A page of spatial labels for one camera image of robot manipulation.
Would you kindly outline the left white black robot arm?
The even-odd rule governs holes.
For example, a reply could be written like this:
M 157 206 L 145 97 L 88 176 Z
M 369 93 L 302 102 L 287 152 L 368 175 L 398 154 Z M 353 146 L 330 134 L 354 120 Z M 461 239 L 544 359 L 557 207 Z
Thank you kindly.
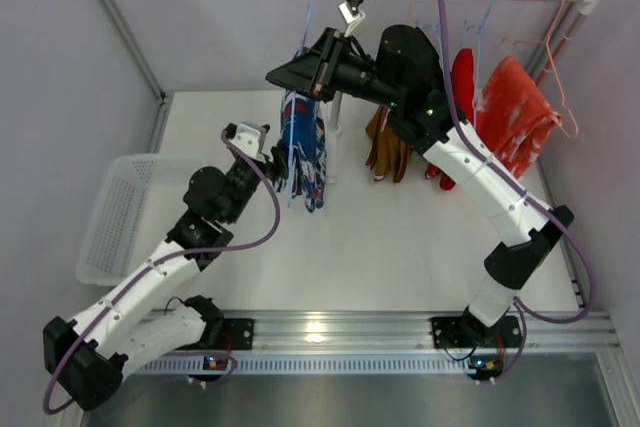
M 50 378 L 42 407 L 46 414 L 63 411 L 51 404 L 56 387 L 69 404 L 85 411 L 109 400 L 132 374 L 145 365 L 193 346 L 214 347 L 224 315 L 212 299 L 196 295 L 161 318 L 146 322 L 152 308 L 177 287 L 204 272 L 223 253 L 255 249 L 277 232 L 281 207 L 273 200 L 269 230 L 252 242 L 236 244 L 227 225 L 235 223 L 258 186 L 275 197 L 276 184 L 287 174 L 286 151 L 272 147 L 263 154 L 258 144 L 249 149 L 237 139 L 226 143 L 234 155 L 227 172 L 202 167 L 189 181 L 186 212 L 150 257 L 133 273 L 84 311 L 69 320 L 60 316 L 43 330 L 44 366 Z

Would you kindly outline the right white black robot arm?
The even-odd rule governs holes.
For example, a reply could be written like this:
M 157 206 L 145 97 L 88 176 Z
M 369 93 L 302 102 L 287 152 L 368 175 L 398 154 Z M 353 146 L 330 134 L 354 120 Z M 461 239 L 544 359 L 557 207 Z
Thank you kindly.
M 574 216 L 565 206 L 552 208 L 529 197 L 483 145 L 446 92 L 449 84 L 426 35 L 416 27 L 392 25 L 371 57 L 354 37 L 326 28 L 314 45 L 266 79 L 320 102 L 344 93 L 389 108 L 391 130 L 451 177 L 500 237 L 470 304 L 457 316 L 432 319 L 435 348 L 461 349 L 470 358 L 480 348 L 522 346 L 524 327 L 508 311 Z

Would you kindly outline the blue white patterned trousers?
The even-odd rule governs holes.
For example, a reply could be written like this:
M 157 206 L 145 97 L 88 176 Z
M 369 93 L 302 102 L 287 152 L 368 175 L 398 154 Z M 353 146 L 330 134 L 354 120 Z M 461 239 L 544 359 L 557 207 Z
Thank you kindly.
M 277 144 L 289 148 L 289 177 L 283 189 L 287 205 L 301 198 L 308 213 L 322 209 L 327 182 L 327 148 L 320 103 L 284 90 Z

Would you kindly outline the brown mustard trousers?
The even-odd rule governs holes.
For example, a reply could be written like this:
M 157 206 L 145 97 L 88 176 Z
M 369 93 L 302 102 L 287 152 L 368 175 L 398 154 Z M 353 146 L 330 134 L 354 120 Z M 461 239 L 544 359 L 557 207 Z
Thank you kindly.
M 375 181 L 390 177 L 394 183 L 400 183 L 406 174 L 412 148 L 387 124 L 388 113 L 387 108 L 379 106 L 365 128 L 371 140 L 366 166 Z

